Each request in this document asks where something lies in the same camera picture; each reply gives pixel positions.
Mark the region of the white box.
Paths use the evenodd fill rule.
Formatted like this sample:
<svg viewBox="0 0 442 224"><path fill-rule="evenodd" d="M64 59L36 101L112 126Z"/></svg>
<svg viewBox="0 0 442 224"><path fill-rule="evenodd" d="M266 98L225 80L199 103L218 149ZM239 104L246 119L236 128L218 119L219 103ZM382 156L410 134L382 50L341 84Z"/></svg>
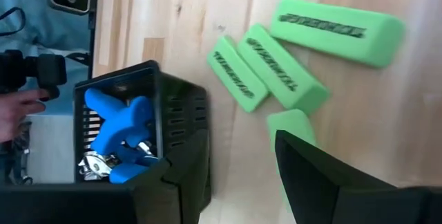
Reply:
<svg viewBox="0 0 442 224"><path fill-rule="evenodd" d="M28 119L32 122L28 175L33 183L73 183L73 116L33 115Z"/></svg>

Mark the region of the black aluminium table frame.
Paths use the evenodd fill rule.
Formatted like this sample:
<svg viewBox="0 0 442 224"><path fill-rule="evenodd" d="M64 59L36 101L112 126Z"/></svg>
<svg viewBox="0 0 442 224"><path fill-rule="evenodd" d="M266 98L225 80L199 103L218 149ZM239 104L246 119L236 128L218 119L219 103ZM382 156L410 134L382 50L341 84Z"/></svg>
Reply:
<svg viewBox="0 0 442 224"><path fill-rule="evenodd" d="M93 77L96 16L97 16L96 10L91 10L88 14L88 29L90 31L88 79L91 79Z"/></svg>

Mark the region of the person's hand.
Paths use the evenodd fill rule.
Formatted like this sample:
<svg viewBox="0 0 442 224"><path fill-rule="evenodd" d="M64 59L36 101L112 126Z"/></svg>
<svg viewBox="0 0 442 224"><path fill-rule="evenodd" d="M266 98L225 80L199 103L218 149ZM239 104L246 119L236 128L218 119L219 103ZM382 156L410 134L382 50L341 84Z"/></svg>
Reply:
<svg viewBox="0 0 442 224"><path fill-rule="evenodd" d="M19 125L27 115L44 111L46 106L40 100L45 98L49 98L49 92L44 89L0 95L0 143L19 135Z"/></svg>

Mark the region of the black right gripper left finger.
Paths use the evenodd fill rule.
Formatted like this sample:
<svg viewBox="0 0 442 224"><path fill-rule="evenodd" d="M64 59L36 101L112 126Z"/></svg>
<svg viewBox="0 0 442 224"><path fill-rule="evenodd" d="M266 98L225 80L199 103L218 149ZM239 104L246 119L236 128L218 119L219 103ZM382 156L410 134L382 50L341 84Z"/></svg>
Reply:
<svg viewBox="0 0 442 224"><path fill-rule="evenodd" d="M166 156L170 164L162 180L178 190L180 224L198 224L211 202L209 132L196 131Z"/></svg>

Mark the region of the black handheld device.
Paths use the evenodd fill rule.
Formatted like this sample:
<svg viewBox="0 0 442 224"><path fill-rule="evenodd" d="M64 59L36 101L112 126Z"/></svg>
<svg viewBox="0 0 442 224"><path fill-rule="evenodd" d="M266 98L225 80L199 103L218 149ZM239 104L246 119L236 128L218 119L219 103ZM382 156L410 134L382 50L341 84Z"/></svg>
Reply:
<svg viewBox="0 0 442 224"><path fill-rule="evenodd" d="M49 96L42 101L58 98L57 87L67 82L65 58L51 54L24 57L20 50L0 53L0 94L18 91L28 77L34 77L37 86L48 91Z"/></svg>

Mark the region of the blue-handled pliers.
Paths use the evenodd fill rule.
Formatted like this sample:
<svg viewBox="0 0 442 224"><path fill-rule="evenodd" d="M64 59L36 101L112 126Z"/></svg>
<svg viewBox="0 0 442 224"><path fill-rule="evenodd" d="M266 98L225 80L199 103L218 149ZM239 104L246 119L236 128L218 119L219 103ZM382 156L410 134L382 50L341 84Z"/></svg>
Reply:
<svg viewBox="0 0 442 224"><path fill-rule="evenodd" d="M87 152L78 166L84 180L109 179L112 184L122 184L146 172L158 160L146 143L141 142L132 148L123 142L108 156L96 151Z"/></svg>
<svg viewBox="0 0 442 224"><path fill-rule="evenodd" d="M153 119L153 105L148 97L137 96L130 104L125 104L96 88L89 88L84 98L86 106L104 120L90 145L98 154L107 156L115 153L122 142L136 148L151 137L146 123Z"/></svg>

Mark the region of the person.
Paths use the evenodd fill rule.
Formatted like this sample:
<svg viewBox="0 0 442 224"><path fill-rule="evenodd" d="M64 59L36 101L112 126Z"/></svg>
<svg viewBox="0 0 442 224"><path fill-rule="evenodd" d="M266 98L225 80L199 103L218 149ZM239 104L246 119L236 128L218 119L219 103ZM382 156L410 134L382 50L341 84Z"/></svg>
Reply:
<svg viewBox="0 0 442 224"><path fill-rule="evenodd" d="M23 56L60 54L89 49L88 16L74 15L51 8L47 0L0 0L0 53L20 50ZM30 115L72 115L73 88L88 76L87 66L68 60L67 82L59 87L58 98L43 103L46 108ZM30 77L18 91L40 89L36 79ZM20 123L20 133L27 115ZM0 150L11 148L12 141L0 143Z"/></svg>

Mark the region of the green rectangular eraser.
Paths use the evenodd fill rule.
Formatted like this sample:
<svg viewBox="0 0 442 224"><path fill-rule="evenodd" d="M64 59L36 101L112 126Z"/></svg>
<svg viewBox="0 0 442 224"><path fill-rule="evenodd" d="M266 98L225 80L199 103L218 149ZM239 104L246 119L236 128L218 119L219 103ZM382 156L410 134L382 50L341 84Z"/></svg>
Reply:
<svg viewBox="0 0 442 224"><path fill-rule="evenodd" d="M391 64L405 36L393 15L314 3L281 0L270 33L279 39L375 68Z"/></svg>
<svg viewBox="0 0 442 224"><path fill-rule="evenodd" d="M272 113L267 117L267 130L272 153L276 156L275 143L277 130L287 131L305 142L317 146L314 128L309 117L300 109Z"/></svg>

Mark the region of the green plastic clip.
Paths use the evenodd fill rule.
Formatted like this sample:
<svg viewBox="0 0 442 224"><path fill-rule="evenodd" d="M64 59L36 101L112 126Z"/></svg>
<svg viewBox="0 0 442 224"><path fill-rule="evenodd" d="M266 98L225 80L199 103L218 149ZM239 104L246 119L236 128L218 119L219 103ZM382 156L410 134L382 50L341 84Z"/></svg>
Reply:
<svg viewBox="0 0 442 224"><path fill-rule="evenodd" d="M268 96L269 91L251 70L236 49L232 38L218 38L207 62L237 103L247 113L253 112Z"/></svg>
<svg viewBox="0 0 442 224"><path fill-rule="evenodd" d="M238 51L286 109L300 109L310 114L329 98L329 89L276 41L264 26L255 24L250 27L239 41Z"/></svg>

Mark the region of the black slotted plastic basket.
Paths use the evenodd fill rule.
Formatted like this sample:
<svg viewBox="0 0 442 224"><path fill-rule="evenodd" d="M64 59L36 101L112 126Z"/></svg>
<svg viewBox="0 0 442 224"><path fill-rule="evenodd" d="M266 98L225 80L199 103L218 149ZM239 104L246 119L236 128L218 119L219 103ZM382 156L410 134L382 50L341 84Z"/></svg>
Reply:
<svg viewBox="0 0 442 224"><path fill-rule="evenodd" d="M77 162L90 151L90 144L104 122L85 105L84 94L89 88L99 89L123 101L143 95L153 102L153 119L147 127L151 131L149 141L160 162L130 180L130 186L145 187L156 193L163 187L177 190L175 185L162 180L170 167L166 156L200 129L209 132L210 159L210 114L206 90L161 71L156 61L149 60L75 86L74 148Z"/></svg>

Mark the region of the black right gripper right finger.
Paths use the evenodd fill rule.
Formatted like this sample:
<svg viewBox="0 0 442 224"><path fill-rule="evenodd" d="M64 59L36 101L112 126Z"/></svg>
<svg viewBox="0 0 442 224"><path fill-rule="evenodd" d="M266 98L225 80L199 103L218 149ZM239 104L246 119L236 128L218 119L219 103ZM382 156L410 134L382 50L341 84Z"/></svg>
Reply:
<svg viewBox="0 0 442 224"><path fill-rule="evenodd" d="M275 152L282 184L297 224L332 224L342 187L394 187L288 131L276 132Z"/></svg>

